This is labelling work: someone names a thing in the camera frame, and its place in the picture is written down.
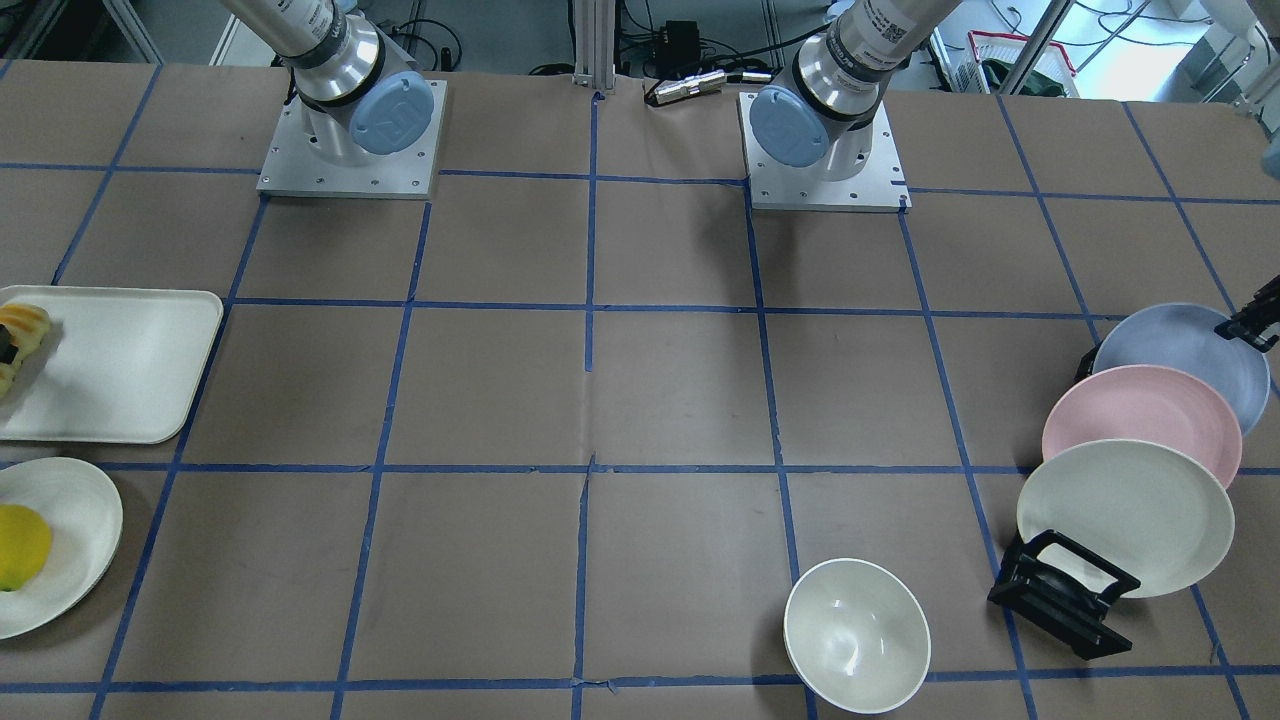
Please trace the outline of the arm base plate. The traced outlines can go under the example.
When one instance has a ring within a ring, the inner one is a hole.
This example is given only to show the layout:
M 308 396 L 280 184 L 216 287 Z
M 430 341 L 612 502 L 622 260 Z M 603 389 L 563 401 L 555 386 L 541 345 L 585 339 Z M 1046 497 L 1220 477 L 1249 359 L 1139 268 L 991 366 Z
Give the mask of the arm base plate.
M 449 85 L 429 79 L 431 123 L 407 149 L 370 154 L 298 97 L 283 106 L 256 190 L 269 197 L 428 201 L 434 190 Z
M 739 95 L 742 152 L 755 210 L 905 213 L 913 208 L 886 104 L 869 126 L 844 135 L 815 164 L 788 167 L 758 142 L 750 119 L 755 101 L 755 92 Z

